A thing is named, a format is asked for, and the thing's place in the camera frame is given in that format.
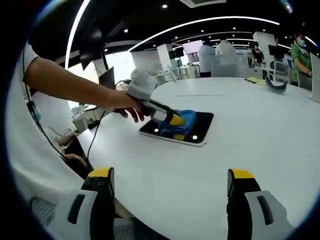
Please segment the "black cable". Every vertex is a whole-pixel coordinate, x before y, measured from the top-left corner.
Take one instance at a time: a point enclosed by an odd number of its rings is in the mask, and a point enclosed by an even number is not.
[[[47,134],[45,133],[44,129],[42,128],[38,118],[37,118],[37,115],[35,113],[35,110],[32,106],[32,101],[31,101],[31,98],[29,96],[29,91],[28,91],[28,86],[27,86],[27,82],[26,82],[26,73],[25,73],[25,50],[26,50],[26,45],[24,45],[23,47],[23,52],[22,52],[22,70],[23,70],[23,82],[24,82],[24,85],[25,85],[25,90],[26,90],[26,95],[27,95],[27,98],[28,98],[28,103],[27,104],[30,104],[31,107],[31,111],[32,111],[32,114],[34,115],[34,119],[40,129],[40,131],[42,132],[42,134],[45,136],[45,138],[48,140],[48,142],[50,143],[50,145],[53,147],[53,149],[58,153],[60,154],[63,158],[65,158],[65,156],[58,150],[56,149],[56,147],[53,145],[53,143],[50,141],[49,137],[47,136]]]
[[[103,111],[103,113],[102,113],[102,115],[101,115],[101,117],[100,117],[99,123],[98,123],[98,125],[96,126],[96,129],[95,129],[95,133],[94,133],[92,142],[91,142],[91,144],[90,144],[90,146],[89,146],[88,153],[87,153],[87,155],[86,155],[86,158],[88,159],[88,161],[89,161],[90,149],[91,149],[91,147],[92,147],[92,144],[94,143],[94,140],[95,140],[96,135],[97,135],[97,132],[98,132],[98,128],[99,128],[99,126],[100,126],[101,120],[102,120],[102,118],[104,117],[105,113],[106,113],[106,111]]]

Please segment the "black phone screen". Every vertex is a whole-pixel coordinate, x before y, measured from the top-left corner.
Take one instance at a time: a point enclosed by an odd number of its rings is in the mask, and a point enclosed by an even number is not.
[[[211,122],[214,118],[214,114],[211,112],[196,112],[195,122],[191,131],[184,137],[182,142],[188,142],[193,144],[200,144],[205,139]],[[161,133],[159,130],[159,123],[150,120],[143,127],[140,128],[140,132],[160,136],[167,139],[174,139],[172,135]]]

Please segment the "face mask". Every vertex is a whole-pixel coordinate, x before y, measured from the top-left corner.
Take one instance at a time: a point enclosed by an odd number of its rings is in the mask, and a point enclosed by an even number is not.
[[[304,48],[305,45],[306,45],[305,40],[301,39],[300,37],[298,37],[298,38],[296,39],[296,43],[297,43],[300,47],[302,47],[302,48]]]

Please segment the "monitor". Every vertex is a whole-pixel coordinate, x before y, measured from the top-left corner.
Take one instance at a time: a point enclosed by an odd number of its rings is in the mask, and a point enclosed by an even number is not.
[[[115,89],[115,73],[114,67],[108,69],[99,77],[99,84],[108,89]]]
[[[201,46],[203,46],[202,40],[188,42],[182,45],[185,54],[198,53]]]
[[[285,57],[286,51],[281,46],[268,45],[269,53],[277,59],[283,59]]]
[[[169,51],[170,59],[180,58],[184,56],[184,50],[182,47],[177,48],[176,50]]]

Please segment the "laptop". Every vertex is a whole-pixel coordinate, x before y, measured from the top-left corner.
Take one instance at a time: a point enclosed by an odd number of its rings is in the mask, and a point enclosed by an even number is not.
[[[312,92],[311,99],[320,103],[320,58],[313,53],[311,55],[312,63]]]

